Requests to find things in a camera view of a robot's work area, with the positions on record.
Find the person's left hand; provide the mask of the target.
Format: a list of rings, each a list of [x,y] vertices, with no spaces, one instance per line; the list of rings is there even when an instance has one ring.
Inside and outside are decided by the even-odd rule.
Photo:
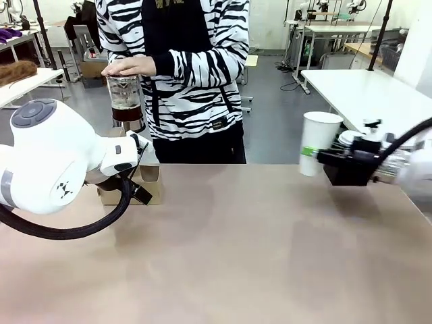
[[[103,76],[155,76],[157,74],[155,62],[149,56],[135,56],[116,59],[102,72]]]

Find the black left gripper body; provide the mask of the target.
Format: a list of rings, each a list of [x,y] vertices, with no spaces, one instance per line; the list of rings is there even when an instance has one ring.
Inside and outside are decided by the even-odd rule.
[[[123,192],[126,188],[130,187],[129,181],[125,177],[122,177],[121,174],[104,175],[98,169],[91,170],[86,174],[84,184],[93,184],[107,192],[114,190]]]

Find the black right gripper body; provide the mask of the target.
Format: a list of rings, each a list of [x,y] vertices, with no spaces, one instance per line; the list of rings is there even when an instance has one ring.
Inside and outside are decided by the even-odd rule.
[[[344,148],[336,144],[317,152],[317,161],[332,186],[366,186],[378,169],[381,142],[355,138]]]

